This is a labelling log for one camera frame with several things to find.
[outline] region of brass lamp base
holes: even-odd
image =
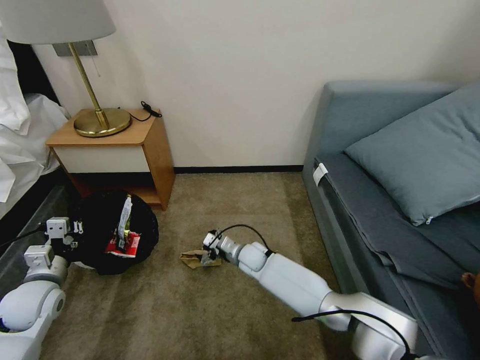
[[[95,110],[91,110],[75,120],[73,123],[75,131],[85,137],[99,138],[119,133],[128,128],[132,123],[128,111],[115,108],[107,108],[103,109],[103,111],[108,121],[108,128],[102,126]]]

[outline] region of black baseboard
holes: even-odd
[[[175,174],[299,173],[303,165],[175,167]]]

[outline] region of beige carpet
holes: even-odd
[[[347,335],[291,323],[296,314],[235,266],[179,260],[209,230],[244,223],[336,289],[300,173],[179,175],[168,210],[155,212],[160,240],[143,263],[114,276],[70,267],[43,360],[353,359]],[[243,228],[229,236],[257,240]]]

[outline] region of black cable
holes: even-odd
[[[38,233],[38,232],[42,232],[42,231],[45,231],[45,223],[44,223],[44,222],[39,223],[39,224],[38,224],[38,227],[37,227],[35,230],[26,232],[26,233],[24,233],[23,235],[17,236],[16,238],[13,238],[12,240],[9,240],[9,241],[1,244],[1,245],[0,245],[0,249],[3,248],[3,247],[5,247],[5,246],[7,246],[7,245],[10,245],[10,244],[13,243],[13,242],[16,242],[17,240],[26,238],[27,236],[30,236],[30,235],[32,235],[32,234],[35,234],[35,233]]]
[[[405,354],[401,357],[400,360],[410,360],[410,359],[417,359],[418,355],[410,353],[410,346],[405,337],[398,331],[393,325],[382,319],[381,317],[378,317],[376,315],[373,315],[371,313],[365,312],[365,311],[358,311],[358,310],[334,310],[334,311],[323,311],[323,312],[318,312],[316,314],[308,315],[308,316],[297,316],[297,317],[292,317],[291,321],[293,323],[300,323],[306,320],[313,320],[315,318],[320,318],[328,315],[336,315],[336,314],[357,314],[357,315],[364,315],[366,317],[375,319],[385,325],[387,325],[390,329],[392,329],[395,334],[400,337],[401,341],[403,342],[403,346],[405,347]]]
[[[136,117],[135,115],[133,115],[131,112],[129,112],[130,116],[136,120],[138,120],[139,122],[144,122],[144,121],[147,121],[148,119],[150,119],[152,117],[152,114],[148,115],[148,117],[144,118],[144,119],[139,119],[138,117]]]
[[[129,112],[130,116],[132,118],[134,118],[135,120],[138,120],[139,122],[144,122],[144,121],[147,121],[148,119],[150,119],[152,116],[156,117],[156,118],[161,118],[163,115],[159,112],[156,112],[152,109],[152,107],[147,104],[145,101],[140,101],[140,104],[141,104],[141,107],[147,112],[149,113],[148,117],[144,118],[144,119],[140,119],[138,117],[136,117],[135,115],[133,115],[131,112]]]
[[[223,230],[221,230],[219,233],[216,234],[216,236],[213,238],[213,241],[212,243],[217,240],[224,232],[226,232],[227,230],[230,230],[230,229],[233,229],[233,228],[248,228],[252,231],[254,231],[258,237],[263,241],[263,244],[265,245],[265,247],[267,248],[267,250],[270,252],[270,253],[273,253],[272,250],[270,250],[269,246],[267,245],[267,242],[265,241],[264,237],[262,236],[262,234],[260,234],[255,228],[251,227],[250,225],[245,225],[245,224],[235,224],[235,225],[231,225],[229,227],[226,227],[224,228]]]

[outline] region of crumpled paper bag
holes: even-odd
[[[192,250],[192,251],[182,252],[180,254],[180,260],[182,260],[191,269],[222,265],[222,259],[219,257],[217,257],[215,260],[207,264],[202,264],[200,262],[200,260],[202,259],[202,256],[208,253],[209,252],[206,250]]]

